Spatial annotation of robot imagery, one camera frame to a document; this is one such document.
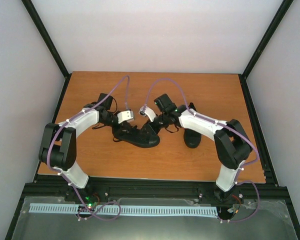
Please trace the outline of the black sneaker one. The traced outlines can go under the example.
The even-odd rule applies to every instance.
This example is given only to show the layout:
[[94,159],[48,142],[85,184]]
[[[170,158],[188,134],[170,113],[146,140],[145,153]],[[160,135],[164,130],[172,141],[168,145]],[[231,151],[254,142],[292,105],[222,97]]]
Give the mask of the black sneaker one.
[[120,125],[112,128],[112,134],[119,142],[126,142],[139,148],[153,148],[160,143],[156,134],[143,132],[137,126]]

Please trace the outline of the black sneaker with laces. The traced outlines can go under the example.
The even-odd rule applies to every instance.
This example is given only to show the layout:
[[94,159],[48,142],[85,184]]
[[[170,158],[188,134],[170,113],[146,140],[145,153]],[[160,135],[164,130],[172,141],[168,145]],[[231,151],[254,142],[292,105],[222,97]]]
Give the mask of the black sneaker with laces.
[[183,140],[188,148],[195,149],[200,145],[202,135],[199,132],[186,128],[184,130]]

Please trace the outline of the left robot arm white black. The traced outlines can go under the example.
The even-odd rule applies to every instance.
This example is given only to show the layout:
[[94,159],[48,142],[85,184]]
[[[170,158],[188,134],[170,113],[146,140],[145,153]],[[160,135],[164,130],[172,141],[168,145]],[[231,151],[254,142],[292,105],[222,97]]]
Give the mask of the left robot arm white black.
[[125,111],[110,111],[113,100],[111,95],[101,93],[98,101],[86,104],[71,118],[44,127],[39,160],[64,177],[69,186],[76,187],[76,195],[85,202],[93,198],[94,188],[88,185],[89,176],[76,161],[77,137],[99,123],[116,129],[134,119],[128,107]]

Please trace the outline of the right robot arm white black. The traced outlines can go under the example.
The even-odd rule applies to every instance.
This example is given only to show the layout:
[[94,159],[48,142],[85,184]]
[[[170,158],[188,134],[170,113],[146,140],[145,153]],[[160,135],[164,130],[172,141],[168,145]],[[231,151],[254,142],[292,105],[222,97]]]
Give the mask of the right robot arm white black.
[[248,165],[246,160],[251,152],[255,152],[256,161],[260,158],[241,123],[236,119],[224,121],[208,117],[197,112],[190,104],[177,107],[167,94],[157,97],[154,103],[161,115],[156,115],[146,103],[139,111],[148,117],[148,124],[153,132],[175,125],[184,128],[186,132],[191,131],[191,140],[199,140],[201,136],[205,136],[214,142],[221,167],[213,193],[217,201],[225,202],[238,184],[240,172]]

